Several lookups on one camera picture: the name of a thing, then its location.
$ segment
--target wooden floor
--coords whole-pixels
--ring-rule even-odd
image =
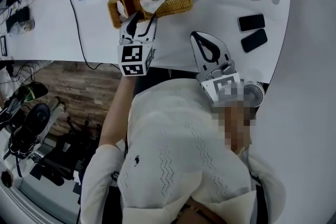
[[[121,72],[107,63],[91,70],[83,62],[55,61],[41,69],[35,77],[37,82],[48,88],[49,93],[28,103],[30,108],[35,104],[47,103],[53,97],[59,97],[66,105],[66,113],[58,118],[49,132],[58,136],[69,131],[67,116],[78,126],[88,120],[89,128],[93,130],[97,124],[103,124],[117,90]]]

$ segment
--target small fan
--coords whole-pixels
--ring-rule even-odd
[[[244,83],[244,101],[250,102],[250,106],[257,108],[265,97],[265,91],[258,82],[248,81]]]

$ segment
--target black cable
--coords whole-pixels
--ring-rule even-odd
[[[36,78],[35,78],[35,73],[34,73],[34,72],[35,72],[34,64],[33,64],[32,62],[30,62],[30,61],[25,62],[25,63],[19,68],[19,70],[16,72],[16,75],[13,75],[13,76],[12,76],[12,78],[13,78],[13,79],[17,78],[17,76],[21,74],[21,72],[22,72],[22,70],[23,70],[24,67],[28,67],[28,68],[29,68],[29,71],[30,71],[30,79],[31,79],[32,81],[35,81]]]
[[[16,81],[19,81],[19,80],[20,80],[20,78],[18,78],[17,80],[6,81],[6,82],[3,82],[3,83],[0,83],[0,85],[6,84],[6,83],[11,83],[11,82],[16,82]]]
[[[7,13],[6,18],[5,18],[5,15],[3,15],[3,16],[4,16],[4,20],[0,23],[0,25],[2,25],[3,23],[6,22],[6,20],[7,20],[8,17],[9,17],[9,7],[8,7],[8,8],[0,8],[0,10],[4,10],[4,12],[2,13],[2,15],[6,12],[6,10],[8,10],[8,13]]]
[[[72,10],[73,10],[73,12],[74,12],[74,16],[75,16],[75,21],[76,21],[76,26],[77,26],[77,34],[78,34],[78,39],[79,39],[79,45],[80,45],[80,49],[81,49],[81,51],[82,51],[82,55],[83,55],[84,61],[85,61],[86,65],[87,65],[90,69],[92,69],[92,70],[96,70],[96,69],[97,69],[100,65],[102,65],[103,63],[101,62],[101,63],[98,64],[96,67],[91,67],[91,66],[89,65],[89,63],[87,62],[86,57],[85,57],[85,54],[84,54],[84,51],[83,51],[82,41],[81,41],[81,38],[80,38],[77,15],[76,15],[76,11],[75,11],[74,5],[73,5],[73,3],[72,3],[72,0],[70,0],[70,4],[71,4]]]
[[[120,70],[120,68],[119,68],[119,67],[117,67],[117,66],[115,66],[114,64],[110,63],[110,65],[112,65],[112,66],[114,66],[115,68],[118,68],[118,69]]]
[[[42,70],[42,68],[40,68],[39,70],[37,70],[37,71],[33,74],[33,76],[35,77],[35,74],[36,74],[36,73],[39,73],[40,70]]]
[[[79,222],[79,216],[80,216],[80,207],[79,207],[79,211],[78,211],[78,216],[77,216],[76,224],[78,224],[78,222]]]

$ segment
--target white desk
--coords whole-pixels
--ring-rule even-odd
[[[72,0],[82,45],[90,62],[118,63],[119,30],[107,10],[108,0]],[[197,71],[190,43],[192,31],[221,39],[228,47],[240,77],[269,83],[285,37],[290,0],[193,0],[191,11],[158,20],[155,58],[151,66]],[[35,29],[20,36],[6,35],[8,57],[16,60],[83,61],[75,18],[69,0],[35,0],[30,5]],[[263,13],[268,42],[244,53],[237,18]],[[143,22],[140,29],[145,29]]]

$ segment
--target phone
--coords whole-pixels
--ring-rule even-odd
[[[259,29],[241,40],[244,52],[250,52],[267,42],[266,32]]]
[[[0,37],[1,55],[7,56],[6,36]]]
[[[240,31],[248,31],[265,27],[263,14],[239,17],[238,23]]]

